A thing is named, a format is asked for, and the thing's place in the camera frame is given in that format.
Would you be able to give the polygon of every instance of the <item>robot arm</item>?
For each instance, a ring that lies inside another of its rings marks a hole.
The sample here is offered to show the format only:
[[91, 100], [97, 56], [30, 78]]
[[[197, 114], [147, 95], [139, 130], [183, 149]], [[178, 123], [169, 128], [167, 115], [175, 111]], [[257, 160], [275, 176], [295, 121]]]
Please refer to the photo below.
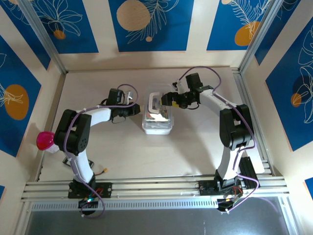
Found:
[[[127, 99], [124, 102], [127, 104], [129, 104], [129, 99], [132, 99], [131, 94], [131, 92], [126, 94]], [[101, 122], [113, 120], [116, 116], [126, 118], [140, 113], [140, 106], [137, 104], [128, 108], [123, 107], [124, 104], [119, 104], [123, 95], [125, 96], [121, 90], [111, 89], [106, 105], [115, 105], [117, 107], [95, 109], [81, 114], [75, 121], [74, 128], [68, 136], [67, 151], [71, 155], [69, 156], [70, 164], [75, 164], [79, 178], [90, 186], [95, 184], [94, 173], [89, 166], [86, 154], [90, 128]], [[65, 110], [63, 112], [54, 136], [54, 143], [58, 145], [61, 151], [64, 151], [63, 144], [69, 125], [79, 112], [73, 110]], [[75, 184], [80, 184], [79, 178], [74, 174]]]
[[236, 185], [237, 181], [236, 173], [239, 161], [236, 161], [236, 158], [240, 158], [242, 155], [242, 152], [238, 153], [238, 150], [247, 146], [252, 136], [237, 113], [227, 104], [230, 103], [236, 107], [253, 130], [249, 108], [246, 105], [231, 103], [216, 93], [213, 94], [213, 87], [203, 86], [197, 73], [186, 76], [186, 80], [190, 91], [182, 94], [167, 93], [162, 97], [162, 104], [172, 106], [174, 102], [180, 108], [186, 109], [188, 105], [196, 102], [208, 107], [220, 117], [220, 138], [224, 150], [221, 164], [215, 174], [215, 188], [217, 191], [221, 191], [232, 187]]

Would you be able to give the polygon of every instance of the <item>plastic container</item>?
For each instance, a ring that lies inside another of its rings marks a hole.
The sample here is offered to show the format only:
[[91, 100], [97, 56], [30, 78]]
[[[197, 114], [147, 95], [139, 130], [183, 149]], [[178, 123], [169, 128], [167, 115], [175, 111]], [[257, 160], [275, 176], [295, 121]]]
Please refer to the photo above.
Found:
[[53, 142], [54, 133], [49, 131], [43, 131], [37, 136], [37, 147], [41, 151], [47, 151], [49, 153], [55, 153], [59, 151], [59, 147]]
[[144, 102], [142, 128], [147, 135], [168, 135], [174, 125], [172, 107], [161, 104], [164, 94], [172, 92], [169, 84], [152, 84], [148, 87]]

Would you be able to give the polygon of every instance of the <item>gray floor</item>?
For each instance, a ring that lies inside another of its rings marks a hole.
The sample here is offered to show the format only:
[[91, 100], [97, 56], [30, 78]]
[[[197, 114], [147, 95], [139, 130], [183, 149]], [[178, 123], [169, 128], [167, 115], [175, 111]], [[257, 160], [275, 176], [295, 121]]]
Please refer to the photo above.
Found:
[[286, 235], [278, 199], [249, 198], [230, 215], [216, 209], [107, 211], [100, 219], [77, 211], [32, 212], [27, 235]]

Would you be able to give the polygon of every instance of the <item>transparent plastic box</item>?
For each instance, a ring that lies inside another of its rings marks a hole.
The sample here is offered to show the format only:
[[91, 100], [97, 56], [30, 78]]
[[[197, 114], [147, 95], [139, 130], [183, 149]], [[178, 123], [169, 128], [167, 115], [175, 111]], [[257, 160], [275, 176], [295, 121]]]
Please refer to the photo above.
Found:
[[168, 92], [173, 92], [169, 84], [152, 84], [146, 91], [142, 128], [147, 135], [168, 135], [173, 128], [172, 107], [161, 104], [162, 96]]

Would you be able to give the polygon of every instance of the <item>orange circle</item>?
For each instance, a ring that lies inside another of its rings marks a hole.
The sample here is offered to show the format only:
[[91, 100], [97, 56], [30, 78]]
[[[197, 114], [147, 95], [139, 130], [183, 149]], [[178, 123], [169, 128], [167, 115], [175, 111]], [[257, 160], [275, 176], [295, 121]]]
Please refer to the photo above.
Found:
[[222, 4], [227, 5], [230, 4], [232, 0], [222, 0]]
[[146, 41], [149, 43], [149, 42], [152, 42], [152, 37], [146, 37]]
[[254, 21], [241, 27], [235, 36], [235, 43], [238, 46], [248, 46], [251, 43], [252, 37], [254, 36], [260, 22]]
[[57, 39], [60, 39], [60, 40], [63, 40], [66, 37], [65, 33], [58, 30], [58, 29], [53, 32], [53, 35], [54, 35], [54, 37], [56, 37]]
[[124, 1], [116, 12], [118, 23], [127, 31], [144, 29], [150, 22], [148, 8], [138, 0]]
[[291, 97], [291, 104], [294, 107], [299, 107], [301, 104], [301, 95], [298, 93], [293, 94]]
[[23, 120], [28, 112], [29, 99], [24, 87], [13, 84], [4, 92], [6, 112], [15, 120]]

